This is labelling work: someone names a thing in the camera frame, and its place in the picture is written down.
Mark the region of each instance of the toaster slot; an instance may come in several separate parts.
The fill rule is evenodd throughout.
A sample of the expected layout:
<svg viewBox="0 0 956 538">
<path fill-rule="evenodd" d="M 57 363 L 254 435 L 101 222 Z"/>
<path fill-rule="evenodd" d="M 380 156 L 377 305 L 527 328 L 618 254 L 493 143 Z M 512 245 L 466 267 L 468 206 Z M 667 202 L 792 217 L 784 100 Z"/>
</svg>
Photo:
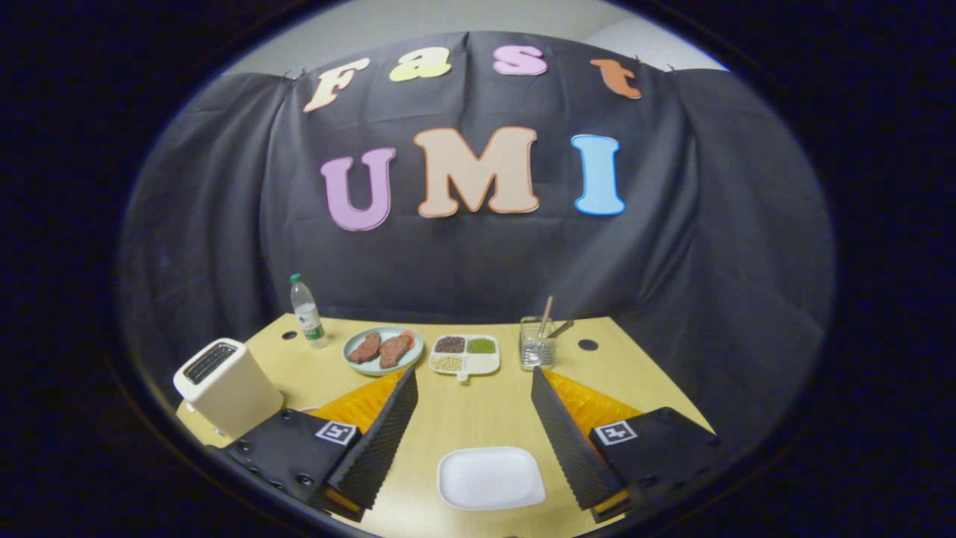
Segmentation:
<svg viewBox="0 0 956 538">
<path fill-rule="evenodd" d="M 235 347 L 228 346 L 226 344 L 220 344 L 213 349 L 210 349 L 196 362 L 189 365 L 183 374 L 186 379 L 192 382 L 193 385 L 198 385 L 201 381 L 213 373 L 216 368 L 219 367 L 219 365 L 223 364 L 223 361 L 228 359 L 230 355 L 235 352 Z"/>
</svg>

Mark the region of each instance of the white plate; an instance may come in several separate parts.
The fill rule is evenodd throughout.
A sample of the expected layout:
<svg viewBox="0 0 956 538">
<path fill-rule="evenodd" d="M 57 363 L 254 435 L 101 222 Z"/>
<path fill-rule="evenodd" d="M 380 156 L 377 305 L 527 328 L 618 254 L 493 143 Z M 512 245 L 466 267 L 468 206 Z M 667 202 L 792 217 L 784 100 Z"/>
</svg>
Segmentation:
<svg viewBox="0 0 956 538">
<path fill-rule="evenodd" d="M 440 340 L 447 336 L 457 336 L 459 338 L 465 339 L 465 350 L 461 353 L 450 353 L 448 351 L 436 351 L 435 347 L 432 346 L 431 354 L 428 356 L 428 367 L 438 373 L 448 373 L 451 375 L 457 375 L 458 380 L 465 382 L 468 379 L 469 375 L 483 375 L 486 373 L 494 373 L 498 370 L 498 367 L 501 366 L 501 346 L 498 344 L 498 339 L 490 336 L 488 334 L 443 334 L 435 339 L 435 344 L 437 345 Z M 491 340 L 494 343 L 494 352 L 493 353 L 468 353 L 468 343 L 472 340 L 477 340 L 483 338 L 485 340 Z M 462 359 L 462 369 L 461 370 L 440 370 L 435 368 L 434 361 L 439 357 L 459 357 Z"/>
<path fill-rule="evenodd" d="M 438 494 L 463 510 L 502 510 L 545 500 L 537 461 L 513 446 L 456 450 L 438 464 Z"/>
<path fill-rule="evenodd" d="M 381 340 L 384 342 L 393 336 L 398 336 L 405 332 L 406 330 L 411 330 L 402 326 L 377 326 L 374 328 L 366 329 L 360 332 L 359 334 L 353 336 L 345 343 L 345 346 L 342 347 L 342 360 L 345 361 L 345 364 L 349 365 L 356 371 L 360 371 L 365 375 L 385 375 L 386 373 L 391 373 L 395 370 L 401 370 L 406 366 L 415 363 L 420 356 L 422 356 L 422 351 L 424 350 L 424 340 L 422 335 L 412 330 L 412 334 L 415 335 L 415 345 L 412 348 L 405 352 L 405 355 L 402 355 L 402 358 L 399 359 L 399 364 L 394 368 L 386 368 L 382 370 L 379 368 L 379 357 L 368 361 L 367 363 L 362 363 L 357 365 L 349 361 L 349 353 L 355 351 L 356 347 L 360 346 L 362 342 L 365 341 L 365 337 L 373 332 L 378 332 L 381 336 Z"/>
</svg>

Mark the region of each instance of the grain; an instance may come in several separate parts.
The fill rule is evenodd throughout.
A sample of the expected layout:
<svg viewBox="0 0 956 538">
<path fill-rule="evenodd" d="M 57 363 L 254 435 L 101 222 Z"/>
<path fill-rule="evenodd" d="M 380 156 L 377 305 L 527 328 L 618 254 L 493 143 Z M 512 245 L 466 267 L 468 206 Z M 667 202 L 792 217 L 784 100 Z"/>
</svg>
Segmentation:
<svg viewBox="0 0 956 538">
<path fill-rule="evenodd" d="M 458 371 L 462 369 L 462 358 L 454 355 L 440 355 L 432 358 L 431 366 L 435 370 Z"/>
<path fill-rule="evenodd" d="M 487 338 L 475 338 L 468 341 L 468 353 L 493 353 L 494 342 Z"/>
<path fill-rule="evenodd" d="M 445 336 L 435 343 L 435 350 L 440 353 L 461 353 L 465 350 L 465 339 L 461 336 Z"/>
</svg>

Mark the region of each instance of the letter m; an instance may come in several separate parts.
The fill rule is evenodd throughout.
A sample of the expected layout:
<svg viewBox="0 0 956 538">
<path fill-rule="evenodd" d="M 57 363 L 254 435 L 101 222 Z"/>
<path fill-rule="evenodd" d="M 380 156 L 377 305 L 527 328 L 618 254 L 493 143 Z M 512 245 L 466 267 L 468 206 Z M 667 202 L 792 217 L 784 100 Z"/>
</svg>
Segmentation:
<svg viewBox="0 0 956 538">
<path fill-rule="evenodd" d="M 454 184 L 462 201 L 472 213 L 495 182 L 494 196 L 488 207 L 496 213 L 529 213 L 537 209 L 538 199 L 532 192 L 531 147 L 537 138 L 534 129 L 501 127 L 491 135 L 480 159 L 457 129 L 440 128 L 422 131 L 415 136 L 415 145 L 424 150 L 425 201 L 419 214 L 440 217 L 455 214 L 458 202 L 451 198 L 449 184 Z"/>
</svg>

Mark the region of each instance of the yellow table surface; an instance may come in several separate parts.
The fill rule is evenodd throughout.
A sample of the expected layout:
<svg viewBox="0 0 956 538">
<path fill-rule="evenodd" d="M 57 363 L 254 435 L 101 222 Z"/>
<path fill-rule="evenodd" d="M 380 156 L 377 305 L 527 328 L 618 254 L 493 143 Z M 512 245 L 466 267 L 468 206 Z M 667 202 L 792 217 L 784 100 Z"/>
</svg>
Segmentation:
<svg viewBox="0 0 956 538">
<path fill-rule="evenodd" d="M 379 496 L 362 522 L 349 525 L 396 538 L 488 537 L 521 538 L 577 536 L 597 525 L 590 511 L 577 507 L 561 473 L 531 400 L 532 373 L 518 360 L 518 324 L 425 325 L 323 318 L 329 335 L 324 348 L 310 346 L 297 319 L 286 314 L 246 342 L 250 353 L 276 388 L 286 407 L 320 406 L 375 379 L 353 370 L 342 357 L 346 341 L 380 325 L 400 325 L 424 338 L 422 358 L 415 364 L 418 407 L 399 445 Z M 282 334 L 298 335 L 283 340 Z M 467 385 L 453 375 L 439 374 L 427 364 L 428 353 L 444 334 L 486 334 L 501 348 L 501 368 L 471 376 Z M 578 347 L 581 339 L 598 343 L 594 351 Z M 671 407 L 713 432 L 696 407 L 669 377 L 611 318 L 575 320 L 558 338 L 553 371 L 641 411 Z M 204 444 L 226 446 L 232 438 L 217 434 L 199 413 L 181 403 L 176 416 Z M 547 500 L 520 508 L 464 511 L 446 504 L 438 494 L 438 463 L 463 448 L 514 446 L 537 460 Z"/>
</svg>

